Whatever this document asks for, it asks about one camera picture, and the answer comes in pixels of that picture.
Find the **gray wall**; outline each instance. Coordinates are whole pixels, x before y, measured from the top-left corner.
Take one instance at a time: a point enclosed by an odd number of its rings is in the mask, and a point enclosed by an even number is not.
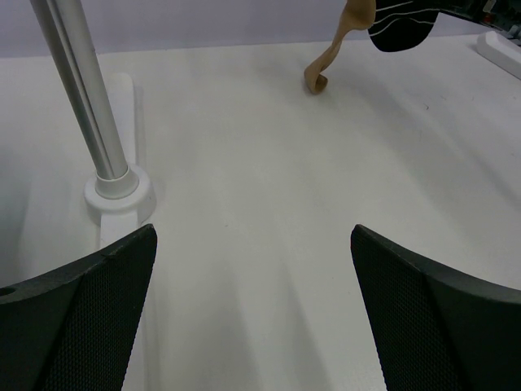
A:
[[[329,41],[344,0],[83,0],[83,5],[97,52],[103,53]],[[480,31],[440,15],[433,34]],[[0,0],[0,57],[46,54],[30,1]]]

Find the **table surface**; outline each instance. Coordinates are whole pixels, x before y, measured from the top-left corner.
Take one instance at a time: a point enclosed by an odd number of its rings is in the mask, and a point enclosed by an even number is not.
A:
[[[521,81],[475,37],[359,41],[312,96],[302,72],[326,46],[100,56],[134,79],[159,199],[151,389],[384,390],[357,223],[521,288]],[[0,78],[0,148],[31,178],[16,256],[37,275],[94,251],[93,165],[50,58],[0,60]]]

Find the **silver metal rod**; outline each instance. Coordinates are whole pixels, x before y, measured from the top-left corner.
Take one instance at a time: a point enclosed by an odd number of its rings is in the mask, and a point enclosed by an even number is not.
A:
[[[80,0],[31,0],[101,179],[129,168]]]

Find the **white stand foot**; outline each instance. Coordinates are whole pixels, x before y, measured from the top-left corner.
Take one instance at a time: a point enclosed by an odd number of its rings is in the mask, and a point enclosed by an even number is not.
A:
[[[94,176],[85,185],[85,201],[89,214],[94,222],[100,225],[100,248],[137,230],[152,215],[155,208],[155,193],[151,180],[147,173],[136,165],[137,142],[132,78],[125,73],[113,75],[107,84],[107,93],[125,158],[129,163],[129,172],[125,175],[128,178],[116,181],[103,181]],[[137,186],[129,195],[119,199],[107,198],[107,196],[117,195],[119,188],[128,189],[126,185],[130,181],[135,181],[135,177],[138,179]],[[143,309],[142,319],[145,317],[145,312]],[[142,322],[140,322],[123,383],[124,391],[147,389],[143,342]]]
[[[521,79],[521,47],[495,31],[478,36],[478,53],[508,73]]]

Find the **curled brown strap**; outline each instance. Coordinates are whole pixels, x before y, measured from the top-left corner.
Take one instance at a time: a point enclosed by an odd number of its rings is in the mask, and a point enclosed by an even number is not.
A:
[[[351,30],[367,30],[374,23],[376,0],[348,0],[331,46],[304,71],[304,79],[311,92],[320,94],[327,86],[327,78],[320,74],[331,65],[342,46],[342,40]]]

